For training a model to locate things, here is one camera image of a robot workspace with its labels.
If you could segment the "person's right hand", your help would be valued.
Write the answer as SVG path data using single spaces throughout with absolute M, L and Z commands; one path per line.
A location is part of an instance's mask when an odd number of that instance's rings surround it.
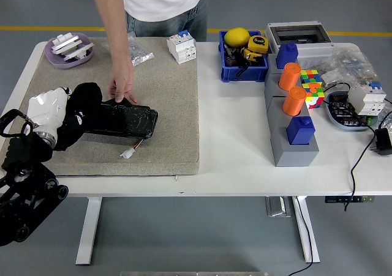
M 137 99 L 133 94 L 134 66 L 130 58 L 115 60 L 112 64 L 111 76 L 108 83 L 108 94 L 115 102 L 124 99 L 135 105 Z

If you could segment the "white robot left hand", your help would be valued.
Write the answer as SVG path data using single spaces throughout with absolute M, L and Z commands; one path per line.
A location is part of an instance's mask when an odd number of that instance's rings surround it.
M 50 143 L 57 142 L 57 129 L 62 126 L 66 116 L 71 93 L 69 88 L 60 87 L 29 99 L 27 116 L 36 125 L 33 131 Z

